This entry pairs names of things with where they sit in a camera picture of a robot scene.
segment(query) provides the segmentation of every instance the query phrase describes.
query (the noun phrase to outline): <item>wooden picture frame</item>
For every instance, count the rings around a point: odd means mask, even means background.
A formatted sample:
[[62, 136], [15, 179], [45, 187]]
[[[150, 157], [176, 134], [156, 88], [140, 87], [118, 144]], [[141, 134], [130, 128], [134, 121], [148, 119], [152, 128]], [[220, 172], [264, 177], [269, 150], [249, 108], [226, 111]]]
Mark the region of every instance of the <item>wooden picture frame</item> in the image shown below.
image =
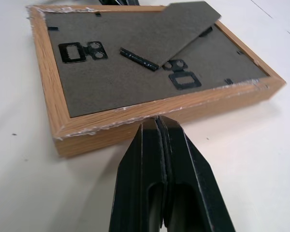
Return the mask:
[[180, 123], [252, 105], [270, 98], [285, 81], [220, 21], [216, 26], [268, 76], [227, 87], [70, 118], [44, 12], [159, 12], [164, 6], [30, 6], [36, 53], [52, 136], [58, 153], [72, 157], [132, 138], [148, 117], [166, 115]]

